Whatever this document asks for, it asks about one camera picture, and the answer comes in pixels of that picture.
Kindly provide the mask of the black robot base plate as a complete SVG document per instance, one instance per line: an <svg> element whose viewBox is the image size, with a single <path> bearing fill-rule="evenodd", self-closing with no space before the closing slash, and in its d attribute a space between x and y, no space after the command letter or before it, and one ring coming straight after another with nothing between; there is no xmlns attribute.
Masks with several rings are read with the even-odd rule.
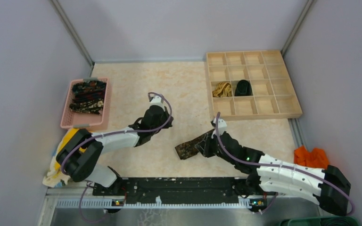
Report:
<svg viewBox="0 0 362 226"><path fill-rule="evenodd" d="M125 196L127 204L153 204L157 197L163 204L229 204L239 197L262 197L260 187L246 178L125 178L117 188L93 186L94 196Z"/></svg>

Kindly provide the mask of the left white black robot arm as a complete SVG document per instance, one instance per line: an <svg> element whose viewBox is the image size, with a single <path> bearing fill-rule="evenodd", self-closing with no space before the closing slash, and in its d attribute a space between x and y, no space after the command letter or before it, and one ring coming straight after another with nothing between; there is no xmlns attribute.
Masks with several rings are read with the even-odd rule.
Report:
<svg viewBox="0 0 362 226"><path fill-rule="evenodd" d="M74 182L93 182L116 195L122 190L122 178L113 168L98 164L100 156L147 143L160 130L172 126L172 113L171 106L151 105L143 117L122 130L99 134L80 129L58 152L56 162Z"/></svg>

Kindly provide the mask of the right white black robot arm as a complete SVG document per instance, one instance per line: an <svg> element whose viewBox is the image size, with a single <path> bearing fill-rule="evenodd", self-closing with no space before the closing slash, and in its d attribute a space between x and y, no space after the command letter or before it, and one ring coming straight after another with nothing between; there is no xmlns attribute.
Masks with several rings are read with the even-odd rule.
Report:
<svg viewBox="0 0 362 226"><path fill-rule="evenodd" d="M262 151L242 146L227 132L217 137L214 130L205 133L194 147L204 157L217 156L248 174L247 189L252 194L288 194L311 201L333 215L350 214L351 183L338 167L311 168L281 161Z"/></svg>

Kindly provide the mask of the dark brown patterned tie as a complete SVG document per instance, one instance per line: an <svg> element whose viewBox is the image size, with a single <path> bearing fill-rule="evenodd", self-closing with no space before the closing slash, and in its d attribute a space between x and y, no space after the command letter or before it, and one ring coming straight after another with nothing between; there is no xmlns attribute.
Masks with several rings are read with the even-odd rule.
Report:
<svg viewBox="0 0 362 226"><path fill-rule="evenodd" d="M186 160L198 154L204 156L205 145L206 137L202 135L193 140L177 145L175 147L175 151L180 160Z"/></svg>

